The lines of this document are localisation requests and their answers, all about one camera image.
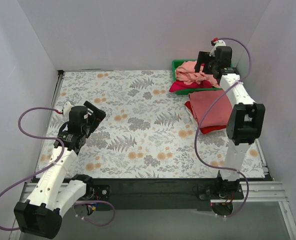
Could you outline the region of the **salmon pink t shirt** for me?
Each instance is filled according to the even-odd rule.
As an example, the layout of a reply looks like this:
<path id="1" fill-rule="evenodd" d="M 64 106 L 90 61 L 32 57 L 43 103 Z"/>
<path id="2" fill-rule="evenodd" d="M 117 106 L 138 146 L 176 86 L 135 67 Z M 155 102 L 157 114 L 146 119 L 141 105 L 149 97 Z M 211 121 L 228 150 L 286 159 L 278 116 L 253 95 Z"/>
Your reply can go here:
<path id="1" fill-rule="evenodd" d="M 183 81 L 187 85 L 190 85 L 192 82 L 200 83 L 201 81 L 207 80 L 215 87 L 219 87 L 217 80 L 211 75 L 203 72 L 203 66 L 200 67 L 200 70 L 195 72 L 195 65 L 197 61 L 185 61 L 183 64 L 178 66 L 175 73 L 175 80 Z"/>

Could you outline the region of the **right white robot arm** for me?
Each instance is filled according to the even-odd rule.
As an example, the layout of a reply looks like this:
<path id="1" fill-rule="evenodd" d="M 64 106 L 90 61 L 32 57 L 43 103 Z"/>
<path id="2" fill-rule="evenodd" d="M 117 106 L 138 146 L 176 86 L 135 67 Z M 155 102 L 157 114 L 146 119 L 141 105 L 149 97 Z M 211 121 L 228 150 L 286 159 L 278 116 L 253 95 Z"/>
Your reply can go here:
<path id="1" fill-rule="evenodd" d="M 227 97 L 232 112 L 227 122 L 226 134 L 229 139 L 223 166 L 218 166 L 217 177 L 209 185 L 196 187 L 201 200 L 212 197 L 232 199 L 234 194 L 242 193 L 240 187 L 241 167 L 245 155 L 262 132 L 266 108 L 256 103 L 243 86 L 240 75 L 231 66 L 233 50 L 224 41 L 214 43 L 210 52 L 199 52 L 195 71 L 203 67 L 205 74 L 211 74 L 223 89 L 221 98 Z"/>

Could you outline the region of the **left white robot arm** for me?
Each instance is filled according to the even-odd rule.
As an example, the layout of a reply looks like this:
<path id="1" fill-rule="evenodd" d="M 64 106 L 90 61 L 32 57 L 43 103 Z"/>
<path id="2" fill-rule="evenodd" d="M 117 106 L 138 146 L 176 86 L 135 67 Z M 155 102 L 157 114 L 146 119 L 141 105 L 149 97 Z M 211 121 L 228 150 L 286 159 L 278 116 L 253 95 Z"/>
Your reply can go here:
<path id="1" fill-rule="evenodd" d="M 63 191 L 60 187 L 86 140 L 106 117 L 89 101 L 77 106 L 66 102 L 62 113 L 68 121 L 58 131 L 51 161 L 25 202 L 14 207 L 21 232 L 47 239 L 58 234 L 64 215 L 79 198 L 89 200 L 94 196 L 94 187 L 88 183 L 90 176 L 78 177 Z"/>

